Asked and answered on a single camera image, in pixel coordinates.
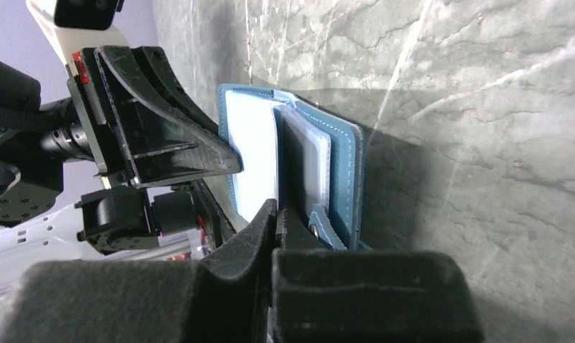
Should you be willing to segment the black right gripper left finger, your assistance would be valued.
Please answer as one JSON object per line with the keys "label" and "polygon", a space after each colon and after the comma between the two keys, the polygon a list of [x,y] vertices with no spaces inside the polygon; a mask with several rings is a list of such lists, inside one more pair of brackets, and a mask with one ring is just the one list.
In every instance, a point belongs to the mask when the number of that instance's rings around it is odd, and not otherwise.
{"label": "black right gripper left finger", "polygon": [[0,307],[0,342],[265,342],[277,203],[199,261],[42,262]]}

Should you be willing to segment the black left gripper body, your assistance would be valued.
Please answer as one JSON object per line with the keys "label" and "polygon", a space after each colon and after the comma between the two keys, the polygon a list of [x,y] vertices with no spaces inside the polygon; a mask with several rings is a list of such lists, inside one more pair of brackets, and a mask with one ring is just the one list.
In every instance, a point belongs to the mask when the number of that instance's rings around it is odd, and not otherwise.
{"label": "black left gripper body", "polygon": [[63,192],[63,168],[92,161],[103,190],[77,202],[75,237],[103,255],[159,246],[164,234],[198,229],[219,247],[235,234],[206,177],[166,187],[132,186],[112,129],[111,106],[94,51],[72,55],[70,96],[48,104],[40,83],[0,61],[0,226],[49,211]]}

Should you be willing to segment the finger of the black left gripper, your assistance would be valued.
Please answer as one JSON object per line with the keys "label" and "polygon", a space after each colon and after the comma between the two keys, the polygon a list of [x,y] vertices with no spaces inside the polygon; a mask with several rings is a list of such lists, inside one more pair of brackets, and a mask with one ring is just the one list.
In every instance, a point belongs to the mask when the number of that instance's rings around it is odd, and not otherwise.
{"label": "finger of the black left gripper", "polygon": [[146,142],[222,141],[217,135],[216,123],[184,90],[161,47],[138,47],[135,49],[135,60],[157,95],[177,110],[180,118],[193,122],[192,125],[184,122],[176,124],[151,111],[145,102],[137,101],[135,111]]}
{"label": "finger of the black left gripper", "polygon": [[132,186],[166,187],[241,172],[237,152],[186,94],[162,48],[102,46],[94,57]]}

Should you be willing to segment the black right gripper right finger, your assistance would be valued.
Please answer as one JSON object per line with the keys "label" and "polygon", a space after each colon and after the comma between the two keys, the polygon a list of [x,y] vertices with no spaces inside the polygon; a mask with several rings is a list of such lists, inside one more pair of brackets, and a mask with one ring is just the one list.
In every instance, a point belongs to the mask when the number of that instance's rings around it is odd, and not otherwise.
{"label": "black right gripper right finger", "polygon": [[461,268],[439,252],[324,247],[291,209],[277,217],[270,333],[276,342],[482,342]]}

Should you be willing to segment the blue leather card holder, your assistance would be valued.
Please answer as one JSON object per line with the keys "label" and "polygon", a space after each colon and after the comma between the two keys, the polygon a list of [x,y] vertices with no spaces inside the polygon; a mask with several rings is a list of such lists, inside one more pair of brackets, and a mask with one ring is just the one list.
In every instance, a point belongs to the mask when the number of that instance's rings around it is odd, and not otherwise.
{"label": "blue leather card holder", "polygon": [[236,215],[250,222],[276,199],[325,246],[360,249],[363,130],[286,91],[223,84],[217,93],[219,135],[242,163],[227,179]]}

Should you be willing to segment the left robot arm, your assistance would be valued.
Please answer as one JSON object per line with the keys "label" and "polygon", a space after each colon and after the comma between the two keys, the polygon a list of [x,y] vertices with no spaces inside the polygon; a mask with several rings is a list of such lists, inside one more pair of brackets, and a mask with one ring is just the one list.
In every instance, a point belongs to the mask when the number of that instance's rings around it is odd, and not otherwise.
{"label": "left robot arm", "polygon": [[84,48],[70,95],[0,61],[0,302],[47,261],[200,259],[235,234],[206,177],[236,153],[158,46]]}

